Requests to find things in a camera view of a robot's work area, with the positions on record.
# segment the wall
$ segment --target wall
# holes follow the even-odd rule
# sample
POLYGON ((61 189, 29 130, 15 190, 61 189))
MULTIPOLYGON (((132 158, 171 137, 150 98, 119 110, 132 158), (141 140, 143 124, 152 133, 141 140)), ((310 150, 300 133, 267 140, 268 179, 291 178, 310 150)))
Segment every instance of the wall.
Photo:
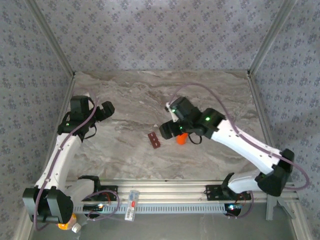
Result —
POLYGON ((38 0, 72 68, 249 69, 282 0, 38 0))
MULTIPOLYGON (((320 3, 298 1, 254 76, 277 147, 296 153, 311 185, 299 192, 320 239, 320 3)), ((294 171, 292 178, 304 182, 294 171)))
POLYGON ((68 88, 23 0, 0 1, 0 239, 11 239, 22 193, 45 163, 68 88))

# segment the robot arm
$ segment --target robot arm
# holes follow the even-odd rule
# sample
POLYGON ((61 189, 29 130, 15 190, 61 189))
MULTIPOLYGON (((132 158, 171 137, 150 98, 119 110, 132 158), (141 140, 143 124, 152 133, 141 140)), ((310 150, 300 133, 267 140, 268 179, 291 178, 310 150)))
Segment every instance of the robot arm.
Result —
POLYGON ((272 196, 280 196, 292 166, 275 155, 281 155, 292 161, 294 153, 288 149, 279 149, 268 146, 242 130, 236 133, 226 117, 212 108, 201 112, 185 97, 179 97, 172 104, 166 105, 172 120, 160 126, 163 138, 170 139, 182 133, 195 133, 208 139, 219 142, 253 163, 257 170, 245 173, 230 173, 223 181, 223 194, 237 199, 238 194, 245 191, 263 191, 272 196), (267 150, 267 154, 243 140, 240 135, 249 139, 255 145, 267 150))
POLYGON ((81 128, 74 132, 63 148, 62 142, 66 137, 80 126, 92 114, 92 109, 89 108, 89 102, 92 102, 87 96, 73 96, 70 100, 70 112, 68 112, 58 126, 58 136, 56 138, 55 148, 52 152, 50 160, 42 173, 34 188, 26 188, 23 192, 22 199, 28 211, 31 221, 36 217, 41 223, 66 224, 73 213, 73 202, 81 201, 89 194, 97 189, 100 183, 98 177, 82 176, 78 179, 75 185, 66 189, 66 179, 72 160, 85 139, 89 128, 95 127, 96 122, 103 121, 115 112, 115 108, 111 102, 102 103, 102 109, 97 106, 93 117, 81 128), (51 174, 48 175, 49 169, 53 167, 51 174), (36 198, 40 188, 44 186, 40 196, 40 201, 37 207, 37 216, 34 216, 36 208, 36 198))

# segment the gray marble table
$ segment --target gray marble table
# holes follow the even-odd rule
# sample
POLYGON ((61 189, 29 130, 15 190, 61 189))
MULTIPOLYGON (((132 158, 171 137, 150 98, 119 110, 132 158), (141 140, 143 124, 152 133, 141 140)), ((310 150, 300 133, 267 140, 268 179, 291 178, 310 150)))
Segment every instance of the gray marble table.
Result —
MULTIPOLYGON (((68 174, 71 179, 98 175, 101 179, 223 180, 228 173, 255 168, 220 143, 204 138, 200 145, 189 141, 178 145, 159 132, 159 126, 170 120, 164 106, 171 94, 181 84, 197 82, 218 93, 239 128, 264 141, 245 71, 77 72, 75 82, 91 88, 100 103, 111 101, 115 113, 97 124, 96 136, 83 142, 68 174), (160 148, 153 149, 150 132, 157 134, 160 148)), ((214 108, 224 113, 200 87, 187 87, 178 95, 188 97, 202 111, 214 108)))

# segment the marble surface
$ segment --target marble surface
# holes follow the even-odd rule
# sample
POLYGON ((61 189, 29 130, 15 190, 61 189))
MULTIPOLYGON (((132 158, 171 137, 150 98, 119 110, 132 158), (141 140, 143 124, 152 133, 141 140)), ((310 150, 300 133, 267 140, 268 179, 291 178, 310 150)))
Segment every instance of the marble surface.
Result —
MULTIPOLYGON (((91 88, 100 103, 111 101, 115 113, 97 124, 96 136, 83 142, 69 178, 223 180, 228 173, 255 168, 233 150, 207 138, 200 145, 189 141, 178 145, 159 132, 159 126, 170 120, 164 106, 171 94, 181 84, 197 82, 219 94, 239 128, 264 141, 245 71, 77 72, 75 82, 76 87, 91 88), (161 143, 157 149, 147 136, 153 131, 161 143)), ((223 113, 205 89, 189 86, 178 95, 188 97, 202 111, 214 108, 223 113)))

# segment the orange object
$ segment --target orange object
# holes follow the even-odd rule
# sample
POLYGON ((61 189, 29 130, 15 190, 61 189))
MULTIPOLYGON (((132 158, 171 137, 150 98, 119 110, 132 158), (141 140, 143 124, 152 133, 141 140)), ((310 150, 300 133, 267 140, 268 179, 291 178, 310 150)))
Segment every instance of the orange object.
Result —
POLYGON ((176 142, 180 145, 183 145, 187 142, 187 138, 188 138, 188 133, 183 133, 176 137, 176 142))

